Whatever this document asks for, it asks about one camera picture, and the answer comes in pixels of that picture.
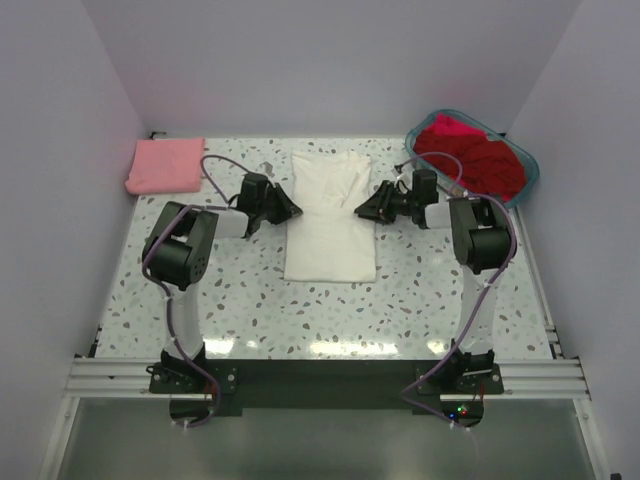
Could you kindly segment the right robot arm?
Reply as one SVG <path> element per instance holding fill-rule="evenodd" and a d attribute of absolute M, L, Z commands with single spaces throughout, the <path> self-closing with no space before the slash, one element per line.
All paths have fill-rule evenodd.
<path fill-rule="evenodd" d="M 451 230 L 462 273 L 461 318 L 447 354 L 424 376 L 445 376 L 448 386 L 469 392 L 494 365 L 493 323 L 501 278 L 517 251 L 517 238 L 504 205 L 488 195 L 439 200 L 437 175 L 422 169 L 411 185 L 384 181 L 354 213 L 381 225 L 408 217 L 421 230 Z"/>

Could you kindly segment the white t shirt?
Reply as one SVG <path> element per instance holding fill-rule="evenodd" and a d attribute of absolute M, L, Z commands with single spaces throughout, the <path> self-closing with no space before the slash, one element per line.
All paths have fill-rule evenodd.
<path fill-rule="evenodd" d="M 297 282 L 373 283 L 375 225 L 355 209 L 369 199 L 371 159 L 295 151 L 292 200 L 302 215 L 287 222 L 284 278 Z"/>

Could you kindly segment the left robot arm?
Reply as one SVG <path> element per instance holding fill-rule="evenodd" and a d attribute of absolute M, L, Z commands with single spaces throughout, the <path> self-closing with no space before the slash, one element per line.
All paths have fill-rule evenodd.
<path fill-rule="evenodd" d="M 164 205 L 142 251 L 142 273 L 165 296 L 167 337 L 160 363 L 183 391 L 196 392 L 207 380 L 197 295 L 215 239 L 249 239 L 263 222 L 280 225 L 302 214 L 280 184 L 254 172 L 244 175 L 239 193 L 221 206 Z"/>

